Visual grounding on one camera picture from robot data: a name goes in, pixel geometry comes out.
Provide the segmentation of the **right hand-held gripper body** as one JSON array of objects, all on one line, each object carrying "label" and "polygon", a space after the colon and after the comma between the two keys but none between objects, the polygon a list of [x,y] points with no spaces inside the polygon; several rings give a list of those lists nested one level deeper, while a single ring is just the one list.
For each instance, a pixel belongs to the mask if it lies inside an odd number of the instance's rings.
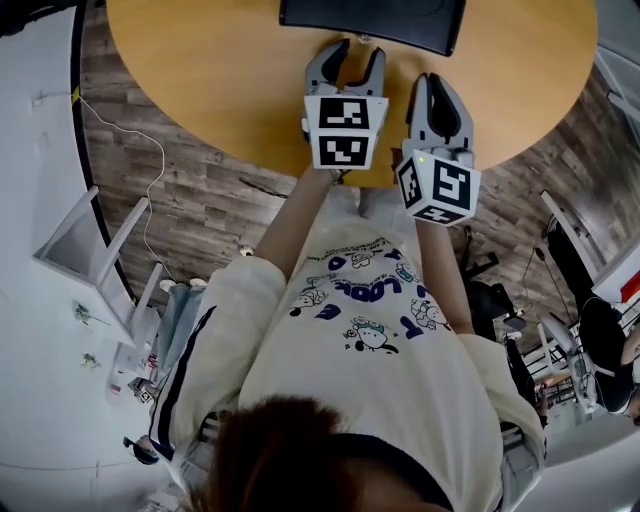
[{"label": "right hand-held gripper body", "polygon": [[411,149],[394,167],[406,214],[450,227],[475,216],[481,172],[474,155],[445,147]]}]

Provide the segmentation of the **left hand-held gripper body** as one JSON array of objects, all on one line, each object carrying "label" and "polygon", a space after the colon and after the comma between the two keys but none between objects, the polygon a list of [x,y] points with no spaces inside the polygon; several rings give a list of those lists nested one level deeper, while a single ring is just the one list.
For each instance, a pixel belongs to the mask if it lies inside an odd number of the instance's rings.
[{"label": "left hand-held gripper body", "polygon": [[385,97],[360,95],[321,83],[304,96],[302,130],[312,164],[324,170],[367,170],[389,107]]}]

